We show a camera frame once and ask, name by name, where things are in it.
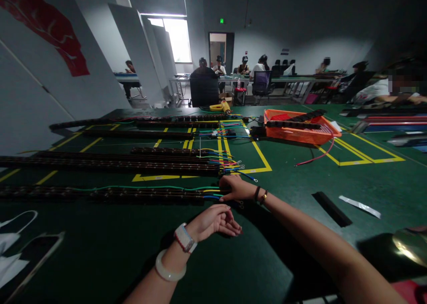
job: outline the hand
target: hand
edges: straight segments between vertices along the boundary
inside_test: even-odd
[[[221,188],[231,187],[231,193],[219,199],[220,202],[234,199],[254,199],[257,187],[254,184],[245,182],[237,174],[223,176],[219,181]]]
[[[216,232],[229,236],[238,236],[243,233],[242,227],[234,220],[230,206],[225,204],[212,205],[193,219],[185,229],[196,243]]]

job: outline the watch strap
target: watch strap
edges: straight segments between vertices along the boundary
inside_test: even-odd
[[[186,223],[181,224],[174,233],[175,239],[178,241],[178,243],[181,245],[182,250],[185,253],[192,253],[197,243],[194,241],[194,239],[191,238],[190,234],[188,234],[187,230],[185,229]]]

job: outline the white paper strip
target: white paper strip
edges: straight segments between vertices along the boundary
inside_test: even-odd
[[[362,203],[356,202],[352,199],[349,199],[345,196],[340,196],[339,199],[343,200],[346,203],[349,203],[350,205],[356,206],[360,209],[363,209],[364,211],[367,211],[368,213],[371,213],[373,216],[378,217],[379,219],[381,219],[381,213],[376,211],[373,208],[370,208],[369,206],[363,205]]]

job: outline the plastic crate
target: plastic crate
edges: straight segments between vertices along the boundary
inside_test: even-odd
[[[294,118],[306,113],[291,112],[286,110],[275,110],[266,109],[264,111],[264,124],[267,123],[267,119],[271,119],[273,116],[288,114],[290,118]],[[341,133],[331,125],[331,123],[323,116],[315,117],[310,120],[312,123],[320,124],[319,130],[308,130],[308,129],[295,129],[295,128],[278,128],[278,127],[267,127],[267,136],[279,139],[285,139],[294,142],[304,142],[313,145],[323,145],[332,139],[332,133],[335,137],[341,137]]]

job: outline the table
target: table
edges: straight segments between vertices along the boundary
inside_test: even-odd
[[[357,118],[339,116],[343,105],[289,105],[233,107],[234,113],[259,116],[264,109],[309,112],[326,109],[346,128]],[[117,109],[109,118],[167,116],[197,112],[188,109]],[[121,124],[117,130],[132,129]],[[111,129],[96,126],[93,129]],[[397,260],[390,234],[402,227],[425,224],[427,156],[412,148],[396,149],[384,142],[390,133],[368,136],[343,134],[330,152],[313,163],[294,167],[297,162],[319,156],[316,149],[275,141],[258,141],[265,166],[254,143],[229,140],[230,151],[246,165],[259,169],[251,173],[259,185],[301,209],[358,248],[390,281],[425,274],[408,269]],[[198,148],[199,143],[172,140],[86,138],[78,134],[55,143],[56,151],[125,154],[134,146]],[[207,148],[224,141],[203,142]],[[329,143],[322,146],[327,150]],[[179,176],[142,177],[136,174],[101,174],[22,169],[0,173],[1,184],[100,187],[103,185],[200,187],[217,185],[215,178]],[[340,228],[311,194],[323,191],[353,221]],[[377,219],[338,199],[339,195],[360,201],[381,212]],[[182,222],[210,206],[100,205],[84,200],[76,203],[1,203],[0,221],[26,210],[39,216],[26,228],[6,255],[16,254],[31,238],[43,232],[66,231],[60,248],[26,286],[18,301],[23,303],[115,303],[122,301],[153,265],[157,253],[166,247],[167,236]],[[226,239],[214,235],[200,243],[188,262],[187,274],[178,283],[172,303],[284,303],[331,294],[335,288],[315,263],[262,207],[247,205],[234,211],[244,235]]]
[[[232,82],[237,82],[239,79],[240,79],[240,81],[244,82],[245,85],[249,85],[249,84],[253,83],[247,77],[229,77],[229,78],[228,77],[220,77],[220,78],[218,78],[218,83],[220,83],[220,82],[229,82],[229,83],[232,83]],[[184,82],[184,81],[185,82],[189,81],[189,78],[178,77],[178,78],[171,78],[171,79],[169,79],[170,86],[171,86],[172,89],[173,89],[172,84],[173,83],[176,84],[176,88],[177,88],[177,92],[178,92],[178,97],[182,96],[182,86],[181,86],[181,83]],[[313,85],[316,82],[334,82],[334,81],[336,81],[335,78],[319,79],[319,78],[315,78],[315,77],[298,77],[298,76],[296,76],[296,77],[271,78],[271,82],[272,83],[285,83],[285,88],[283,90],[283,94],[279,95],[280,97],[285,96],[286,86],[287,86],[288,83],[296,83],[296,86],[295,86],[295,88],[294,88],[294,90],[293,90],[290,98],[292,100],[294,100],[295,102],[300,103],[300,104],[306,102],[306,99],[307,99],[308,95],[310,94],[310,91],[313,88]],[[306,92],[304,93],[304,95],[302,97],[297,97],[295,95],[295,93],[296,93],[296,91],[298,89],[299,84],[300,83],[305,83],[305,82],[309,83],[308,86],[307,86]]]

